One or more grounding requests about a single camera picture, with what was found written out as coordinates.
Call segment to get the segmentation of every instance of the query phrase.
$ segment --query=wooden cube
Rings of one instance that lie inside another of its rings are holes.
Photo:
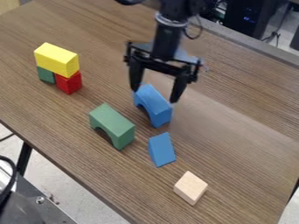
[[[38,77],[42,81],[49,82],[52,84],[56,83],[55,74],[53,72],[45,70],[44,68],[42,68],[40,66],[38,66]]]
[[[67,79],[59,74],[56,74],[56,85],[57,87],[70,95],[80,88],[82,88],[82,77],[80,71],[75,73],[71,78]]]
[[[187,171],[174,185],[173,191],[194,206],[208,187],[205,181]]]

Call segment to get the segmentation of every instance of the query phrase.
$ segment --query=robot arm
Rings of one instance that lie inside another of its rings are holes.
[[[134,5],[144,0],[115,0],[124,5]],[[156,36],[150,43],[128,42],[125,62],[129,66],[131,89],[140,87],[145,69],[174,76],[175,82],[170,102],[177,102],[187,84],[197,81],[202,61],[188,57],[180,43],[191,17],[198,15],[213,0],[160,0],[161,7],[156,14]],[[169,62],[183,64],[173,66]]]

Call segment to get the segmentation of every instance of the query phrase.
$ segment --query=beige square block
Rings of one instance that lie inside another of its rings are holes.
[[[174,185],[173,191],[194,206],[208,187],[205,181],[198,178],[190,171]]]

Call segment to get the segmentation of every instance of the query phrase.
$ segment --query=floor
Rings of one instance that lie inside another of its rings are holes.
[[[18,7],[18,0],[0,0],[0,15],[6,11]],[[282,7],[271,19],[265,32],[267,37],[277,24],[279,24],[284,8]],[[289,43],[294,36],[296,27],[299,25],[299,12],[291,12],[287,16],[282,29],[281,38],[278,47],[290,53],[299,55],[299,52],[289,47]],[[270,45],[275,46],[274,39]],[[0,124],[0,139],[7,136],[10,132]],[[0,155],[12,158],[17,162],[17,156],[20,152],[22,141],[13,136],[0,143]],[[36,151],[31,156],[25,177],[32,182],[39,190],[47,196],[53,197],[54,202],[59,207],[75,219],[79,224],[125,224],[127,223],[121,216],[96,199],[90,192],[85,190],[56,166],[39,155]],[[297,209],[299,206],[299,192],[296,194],[290,206],[284,212],[281,224],[299,223]]]
[[[275,15],[270,19],[268,27],[264,33],[263,38],[268,37],[271,32],[275,31],[282,21],[283,13],[286,10],[286,5],[283,5]],[[299,51],[290,48],[290,43],[294,37],[294,33],[299,25],[299,12],[291,11],[285,18],[282,28],[278,31],[281,36],[279,38],[278,48],[281,48],[284,51],[293,53],[299,56]],[[272,46],[276,46],[276,38],[274,38],[270,43]]]
[[[0,139],[10,132],[0,124]],[[0,143],[0,155],[17,162],[22,140],[13,136]],[[79,224],[127,224],[112,209],[39,155],[32,153],[25,178],[69,214]]]

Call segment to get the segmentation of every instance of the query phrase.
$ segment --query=green arch block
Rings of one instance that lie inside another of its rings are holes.
[[[134,140],[135,125],[106,103],[89,113],[89,121],[94,130],[104,130],[119,151]]]

